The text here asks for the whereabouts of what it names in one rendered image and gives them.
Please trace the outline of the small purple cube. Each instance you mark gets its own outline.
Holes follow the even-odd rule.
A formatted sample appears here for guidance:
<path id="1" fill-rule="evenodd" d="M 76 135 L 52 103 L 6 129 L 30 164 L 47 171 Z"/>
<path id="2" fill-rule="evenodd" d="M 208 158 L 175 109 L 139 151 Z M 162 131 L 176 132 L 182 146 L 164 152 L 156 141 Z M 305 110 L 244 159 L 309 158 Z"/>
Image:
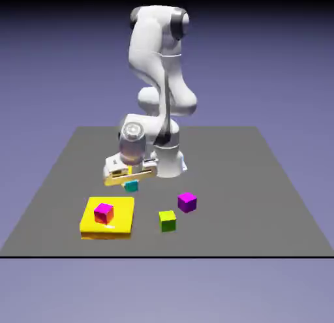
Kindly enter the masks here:
<path id="1" fill-rule="evenodd" d="M 177 197 L 177 206 L 183 213 L 189 213 L 197 208 L 197 197 L 191 192 L 181 193 Z"/>

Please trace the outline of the small green cube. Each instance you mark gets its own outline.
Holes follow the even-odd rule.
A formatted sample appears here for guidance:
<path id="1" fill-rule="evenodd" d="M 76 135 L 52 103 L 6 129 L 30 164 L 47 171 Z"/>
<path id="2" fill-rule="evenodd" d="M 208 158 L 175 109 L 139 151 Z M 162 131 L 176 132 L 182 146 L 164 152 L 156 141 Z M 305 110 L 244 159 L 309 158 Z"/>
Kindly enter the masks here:
<path id="1" fill-rule="evenodd" d="M 173 232 L 176 230 L 177 218 L 173 210 L 159 212 L 159 224 L 161 232 Z"/>

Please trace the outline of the large yellow box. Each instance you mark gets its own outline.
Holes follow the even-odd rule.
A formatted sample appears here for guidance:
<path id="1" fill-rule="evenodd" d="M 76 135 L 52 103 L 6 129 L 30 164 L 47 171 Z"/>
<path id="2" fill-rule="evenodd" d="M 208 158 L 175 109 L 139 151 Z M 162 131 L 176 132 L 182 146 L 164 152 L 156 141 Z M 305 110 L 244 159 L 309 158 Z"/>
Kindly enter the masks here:
<path id="1" fill-rule="evenodd" d="M 96 223 L 94 209 L 105 203 L 114 207 L 114 217 L 108 224 Z M 134 215 L 133 197 L 101 197 L 88 199 L 82 219 L 80 234 L 82 239 L 129 239 Z"/>

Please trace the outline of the small red cube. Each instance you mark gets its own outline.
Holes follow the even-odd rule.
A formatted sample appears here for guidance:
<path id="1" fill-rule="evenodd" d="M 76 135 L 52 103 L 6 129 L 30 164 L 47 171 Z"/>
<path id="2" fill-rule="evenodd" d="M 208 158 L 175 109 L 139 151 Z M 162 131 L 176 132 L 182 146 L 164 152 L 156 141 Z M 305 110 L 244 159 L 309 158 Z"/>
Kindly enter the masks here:
<path id="1" fill-rule="evenodd" d="M 109 204 L 100 203 L 94 209 L 96 223 L 108 224 L 114 217 L 114 207 Z"/>

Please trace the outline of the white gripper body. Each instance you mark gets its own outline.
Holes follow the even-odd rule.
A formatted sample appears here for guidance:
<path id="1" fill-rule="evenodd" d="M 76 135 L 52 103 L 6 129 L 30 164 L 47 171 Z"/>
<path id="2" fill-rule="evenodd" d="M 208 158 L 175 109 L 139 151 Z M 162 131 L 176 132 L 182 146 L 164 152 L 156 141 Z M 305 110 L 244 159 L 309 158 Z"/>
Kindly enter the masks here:
<path id="1" fill-rule="evenodd" d="M 157 166 L 146 166 L 138 173 L 131 174 L 129 169 L 121 170 L 120 174 L 114 175 L 107 166 L 103 168 L 103 183 L 105 186 L 120 185 L 132 180 L 142 180 L 157 175 Z"/>

